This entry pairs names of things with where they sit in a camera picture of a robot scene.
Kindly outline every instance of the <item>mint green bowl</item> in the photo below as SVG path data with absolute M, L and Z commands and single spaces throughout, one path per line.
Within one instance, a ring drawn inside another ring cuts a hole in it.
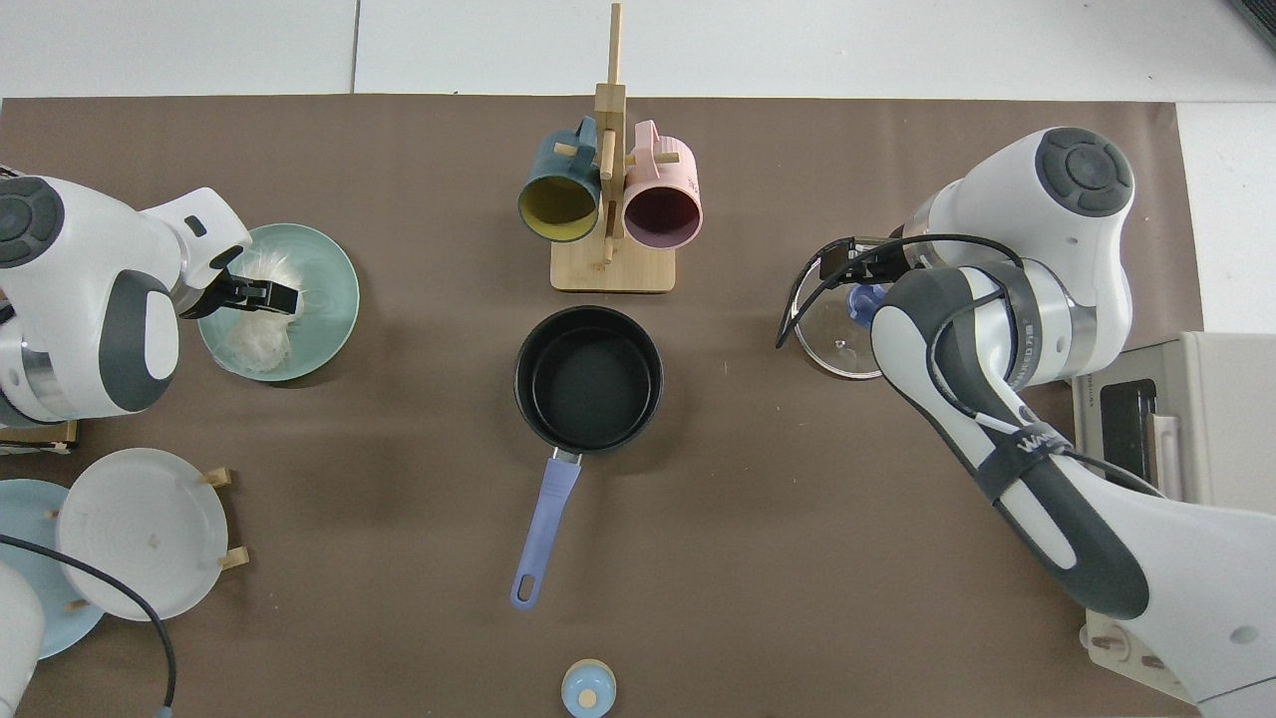
M 328 235 L 304 224 L 265 224 L 249 233 L 253 246 L 230 263 L 227 268 L 232 274 L 240 273 L 246 254 L 269 250 L 285 251 L 288 261 L 301 272 L 302 311 L 288 326 L 292 349 L 283 365 L 269 372 L 245 367 L 226 343 L 226 334 L 240 319 L 237 309 L 222 307 L 199 319 L 199 335 L 213 361 L 228 372 L 259 383 L 304 377 L 327 365 L 355 329 L 359 316 L 355 265 Z

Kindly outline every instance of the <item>mug rack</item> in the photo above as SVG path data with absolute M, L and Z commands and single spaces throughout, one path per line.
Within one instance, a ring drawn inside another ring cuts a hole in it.
M 607 82 L 593 92 L 593 116 L 598 125 L 598 175 L 602 196 L 598 222 L 588 235 L 575 241 L 550 246 L 550 284 L 559 291 L 614 291 L 664 293 L 674 288 L 676 255 L 674 249 L 652 249 L 625 232 L 620 216 L 625 193 L 625 85 L 620 84 L 620 3 L 611 4 L 611 43 L 607 56 Z M 570 153 L 573 147 L 555 150 Z M 656 161 L 678 161 L 656 157 Z

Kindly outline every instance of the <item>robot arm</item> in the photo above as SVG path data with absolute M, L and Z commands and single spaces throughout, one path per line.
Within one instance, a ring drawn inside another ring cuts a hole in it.
M 997 238 L 1023 268 L 937 242 L 919 255 L 931 268 L 887 292 L 873 352 L 1069 596 L 1143 640 L 1206 717 L 1259 715 L 1276 705 L 1276 518 L 1109 483 L 1016 394 L 1120 349 L 1131 307 L 1118 237 L 1132 191 L 1119 150 L 1085 130 L 994 154 L 919 216 L 929 231 Z
M 45 612 L 18 571 L 0 562 L 0 718 L 11 718 L 45 639 Z
M 293 311 L 295 291 L 226 272 L 250 244 L 207 187 L 135 212 L 65 180 L 0 180 L 0 426 L 151 407 L 177 365 L 177 314 Z

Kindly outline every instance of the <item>logo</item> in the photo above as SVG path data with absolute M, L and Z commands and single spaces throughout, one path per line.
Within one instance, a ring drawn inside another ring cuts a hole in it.
M 1032 454 L 1034 451 L 1040 449 L 1041 445 L 1045 444 L 1046 441 L 1049 441 L 1049 439 L 1042 435 L 1032 435 L 1028 437 L 1023 437 L 1023 440 L 1020 441 L 1018 448 L 1020 451 L 1022 451 L 1023 454 Z

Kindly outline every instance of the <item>mug handle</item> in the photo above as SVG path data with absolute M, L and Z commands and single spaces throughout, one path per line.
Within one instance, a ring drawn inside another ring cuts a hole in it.
M 572 171 L 584 172 L 598 153 L 598 124 L 592 115 L 581 119 L 575 128 L 575 156 L 572 157 Z
M 634 125 L 634 166 L 643 167 L 651 176 L 660 179 L 660 166 L 656 163 L 656 120 L 643 120 Z
M 545 569 L 554 551 L 554 538 L 563 520 L 563 510 L 579 476 L 579 462 L 550 459 L 545 463 L 545 477 L 541 480 L 536 511 L 532 513 L 532 525 L 527 529 L 523 555 L 518 560 L 518 573 L 514 574 L 514 585 L 509 589 L 509 602 L 519 611 L 531 611 L 541 596 Z

